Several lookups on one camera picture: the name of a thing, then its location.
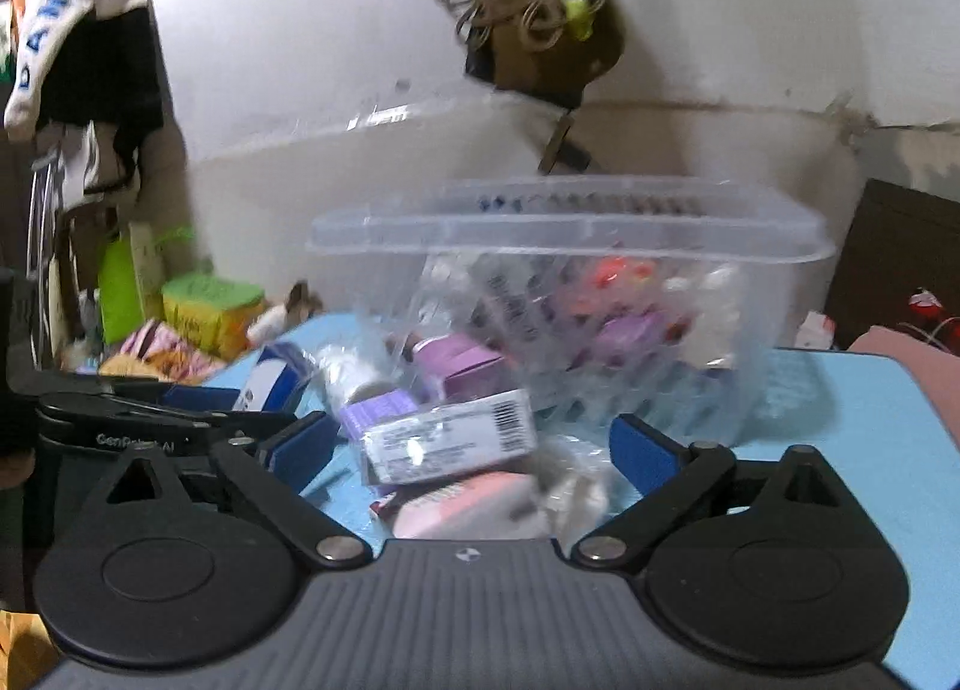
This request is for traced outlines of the yellow green tin box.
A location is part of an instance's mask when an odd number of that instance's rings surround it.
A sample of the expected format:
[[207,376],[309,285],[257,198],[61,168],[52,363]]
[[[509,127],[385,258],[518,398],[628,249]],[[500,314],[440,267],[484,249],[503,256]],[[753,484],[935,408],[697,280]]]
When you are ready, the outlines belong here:
[[192,346],[226,362],[249,349],[247,328],[267,308],[256,284],[191,272],[161,287],[164,321]]

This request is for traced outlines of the white blue tube box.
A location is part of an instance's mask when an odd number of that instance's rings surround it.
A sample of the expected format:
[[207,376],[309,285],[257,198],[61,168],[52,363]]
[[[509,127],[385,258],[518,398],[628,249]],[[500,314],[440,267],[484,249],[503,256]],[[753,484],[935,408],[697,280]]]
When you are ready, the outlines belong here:
[[316,360],[293,342],[268,342],[233,404],[235,412],[295,412],[317,371]]

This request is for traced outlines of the pink pillow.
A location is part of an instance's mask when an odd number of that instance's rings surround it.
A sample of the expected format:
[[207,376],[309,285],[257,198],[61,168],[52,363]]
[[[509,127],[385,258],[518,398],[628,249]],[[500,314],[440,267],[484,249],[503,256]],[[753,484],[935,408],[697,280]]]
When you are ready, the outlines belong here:
[[910,372],[939,419],[960,442],[960,358],[893,329],[872,326],[859,336],[850,352],[889,357]]

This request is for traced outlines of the clear plastic perforated basket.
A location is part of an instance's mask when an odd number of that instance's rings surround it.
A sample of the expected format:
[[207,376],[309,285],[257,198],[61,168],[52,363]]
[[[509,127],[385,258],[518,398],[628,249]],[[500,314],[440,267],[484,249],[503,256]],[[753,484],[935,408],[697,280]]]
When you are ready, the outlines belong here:
[[558,431],[638,415],[734,443],[799,279],[833,252],[781,191],[693,176],[457,181],[313,220],[329,295],[402,341],[500,352]]

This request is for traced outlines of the white pink barcode box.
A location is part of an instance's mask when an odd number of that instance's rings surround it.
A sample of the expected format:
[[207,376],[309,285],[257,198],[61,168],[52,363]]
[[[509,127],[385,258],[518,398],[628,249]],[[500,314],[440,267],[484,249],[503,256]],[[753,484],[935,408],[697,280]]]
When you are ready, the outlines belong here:
[[444,404],[366,430],[359,470],[376,487],[426,484],[524,458],[537,449],[525,389]]

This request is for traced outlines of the dark wooden headboard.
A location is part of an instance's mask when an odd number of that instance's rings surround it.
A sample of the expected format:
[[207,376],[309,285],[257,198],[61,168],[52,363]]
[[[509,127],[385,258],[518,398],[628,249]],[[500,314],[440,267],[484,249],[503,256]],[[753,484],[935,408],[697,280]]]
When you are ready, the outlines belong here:
[[958,316],[958,204],[887,181],[867,181],[828,289],[835,342],[908,318],[918,287]]

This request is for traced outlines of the small purple medicine box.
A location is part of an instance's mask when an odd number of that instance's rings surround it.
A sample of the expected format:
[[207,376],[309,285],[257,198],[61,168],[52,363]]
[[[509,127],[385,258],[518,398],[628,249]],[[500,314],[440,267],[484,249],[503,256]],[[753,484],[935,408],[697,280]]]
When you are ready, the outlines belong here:
[[462,403],[511,386],[505,357],[460,332],[415,342],[410,358],[431,396],[439,401]]

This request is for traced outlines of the brown hanging bag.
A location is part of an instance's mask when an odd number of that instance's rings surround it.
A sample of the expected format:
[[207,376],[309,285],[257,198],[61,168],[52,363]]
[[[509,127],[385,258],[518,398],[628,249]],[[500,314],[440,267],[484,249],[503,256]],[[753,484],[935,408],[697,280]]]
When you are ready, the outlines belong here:
[[565,110],[625,48],[610,0],[434,1],[454,20],[467,76]]

